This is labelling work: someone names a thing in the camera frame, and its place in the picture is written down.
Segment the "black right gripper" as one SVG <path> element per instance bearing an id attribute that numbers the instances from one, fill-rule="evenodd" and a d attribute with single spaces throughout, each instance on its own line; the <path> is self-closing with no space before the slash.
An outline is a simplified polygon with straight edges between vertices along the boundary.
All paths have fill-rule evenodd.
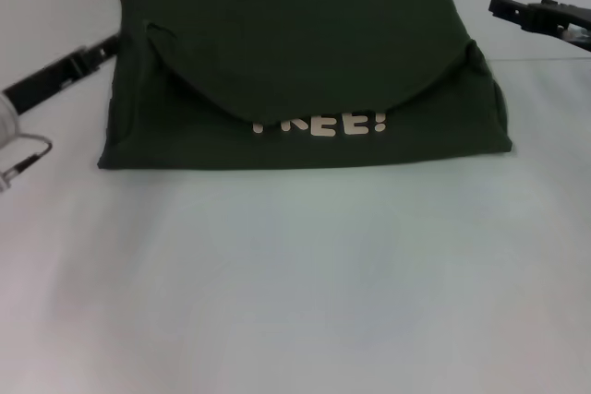
<path id="1" fill-rule="evenodd" d="M 590 9 L 541 0 L 524 4 L 514 0 L 490 0 L 493 17 L 518 25 L 527 32 L 546 35 L 590 51 Z"/>

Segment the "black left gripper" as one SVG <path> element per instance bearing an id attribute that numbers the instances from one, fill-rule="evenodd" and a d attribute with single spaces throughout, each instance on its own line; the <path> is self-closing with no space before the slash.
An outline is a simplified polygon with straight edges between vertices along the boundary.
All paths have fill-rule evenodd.
<path id="1" fill-rule="evenodd" d="M 24 114 L 68 86 L 90 76 L 100 65 L 117 55 L 118 47 L 119 35 L 114 34 L 52 62 L 7 87 L 2 93 L 18 115 Z"/>

